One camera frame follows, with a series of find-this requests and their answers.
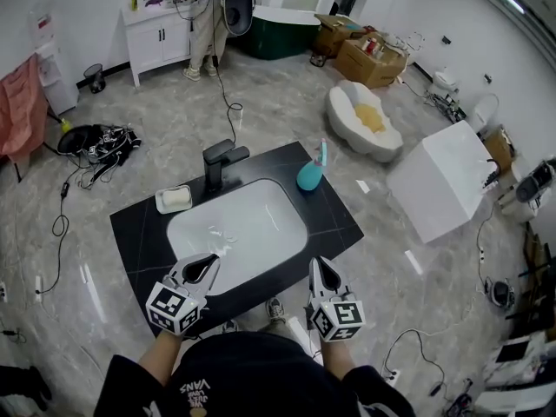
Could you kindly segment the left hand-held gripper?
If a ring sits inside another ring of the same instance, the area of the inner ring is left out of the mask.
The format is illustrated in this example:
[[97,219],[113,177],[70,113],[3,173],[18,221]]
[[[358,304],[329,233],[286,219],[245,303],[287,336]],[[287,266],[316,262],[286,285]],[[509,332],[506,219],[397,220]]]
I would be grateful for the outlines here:
[[146,301],[149,322],[171,334],[184,335],[201,319],[220,266],[220,256],[214,253],[179,260],[151,290]]

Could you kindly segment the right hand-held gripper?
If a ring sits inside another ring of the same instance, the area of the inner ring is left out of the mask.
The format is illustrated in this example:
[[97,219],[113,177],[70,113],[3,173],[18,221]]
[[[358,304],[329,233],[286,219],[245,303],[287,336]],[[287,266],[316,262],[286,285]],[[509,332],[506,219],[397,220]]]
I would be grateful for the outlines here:
[[[341,292],[348,290],[343,273],[328,258],[313,257],[309,263],[309,291],[311,295],[324,295],[324,290]],[[324,342],[353,339],[365,325],[362,302],[352,292],[313,299],[313,313],[309,322]]]

